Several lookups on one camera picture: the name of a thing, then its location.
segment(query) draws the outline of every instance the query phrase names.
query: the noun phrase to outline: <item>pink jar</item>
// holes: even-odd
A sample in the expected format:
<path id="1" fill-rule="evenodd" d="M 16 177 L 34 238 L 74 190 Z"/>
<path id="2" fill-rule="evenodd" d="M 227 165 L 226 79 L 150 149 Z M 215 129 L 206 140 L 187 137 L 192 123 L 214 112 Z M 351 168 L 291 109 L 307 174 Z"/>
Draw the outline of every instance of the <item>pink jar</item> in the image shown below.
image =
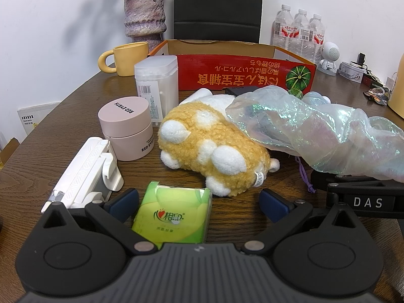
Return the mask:
<path id="1" fill-rule="evenodd" d="M 111 101 L 100 109 L 98 119 L 118 160 L 137 160 L 154 147 L 152 118 L 145 98 L 124 97 Z"/>

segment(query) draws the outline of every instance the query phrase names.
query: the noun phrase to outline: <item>yellow mug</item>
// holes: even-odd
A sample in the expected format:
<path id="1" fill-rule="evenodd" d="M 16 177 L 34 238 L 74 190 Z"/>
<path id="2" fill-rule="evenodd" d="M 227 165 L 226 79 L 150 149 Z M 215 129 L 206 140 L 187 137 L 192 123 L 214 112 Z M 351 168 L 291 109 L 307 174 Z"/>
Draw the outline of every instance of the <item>yellow mug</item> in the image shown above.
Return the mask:
<path id="1" fill-rule="evenodd" d="M 142 61 L 149 53 L 149 44 L 147 42 L 134 42 L 119 45 L 114 49 L 104 52 L 98 58 L 98 67 L 103 72 L 117 73 L 119 76 L 133 76 L 135 74 L 135 64 Z M 115 67 L 108 67 L 106 59 L 114 55 Z"/>

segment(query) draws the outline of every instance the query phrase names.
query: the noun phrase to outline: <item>tissue packet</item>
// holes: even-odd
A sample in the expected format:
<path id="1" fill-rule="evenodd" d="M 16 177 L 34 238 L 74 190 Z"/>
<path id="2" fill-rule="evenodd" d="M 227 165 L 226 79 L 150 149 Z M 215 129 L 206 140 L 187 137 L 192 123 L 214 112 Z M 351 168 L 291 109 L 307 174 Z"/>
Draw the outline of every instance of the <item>tissue packet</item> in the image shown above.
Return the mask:
<path id="1" fill-rule="evenodd" d="M 159 185 L 146 190 L 132 230 L 161 248 L 164 242 L 205 241 L 212 207 L 208 188 L 191 189 Z"/>

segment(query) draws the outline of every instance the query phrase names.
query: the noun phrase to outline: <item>black chair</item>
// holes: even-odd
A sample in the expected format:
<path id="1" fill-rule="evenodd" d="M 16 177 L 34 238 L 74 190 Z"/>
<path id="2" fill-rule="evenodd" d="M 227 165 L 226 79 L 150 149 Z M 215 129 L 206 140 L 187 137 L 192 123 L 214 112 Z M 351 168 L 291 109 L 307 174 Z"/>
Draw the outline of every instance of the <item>black chair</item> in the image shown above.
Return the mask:
<path id="1" fill-rule="evenodd" d="M 174 0 L 174 38 L 259 42 L 262 0 Z"/>

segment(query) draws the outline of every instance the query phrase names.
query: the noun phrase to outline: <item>brown and white stuffed animal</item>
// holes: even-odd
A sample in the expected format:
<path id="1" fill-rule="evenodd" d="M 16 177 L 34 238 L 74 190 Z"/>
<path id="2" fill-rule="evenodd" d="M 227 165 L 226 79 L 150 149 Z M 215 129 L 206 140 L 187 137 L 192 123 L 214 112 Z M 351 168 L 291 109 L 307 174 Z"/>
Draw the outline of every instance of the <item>brown and white stuffed animal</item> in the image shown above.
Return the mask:
<path id="1" fill-rule="evenodd" d="M 221 197 L 259 187 L 268 172 L 279 170 L 266 148 L 229 121 L 225 110 L 233 100 L 200 89 L 168 113 L 158 132 L 163 163 L 201 173 L 206 187 Z"/>

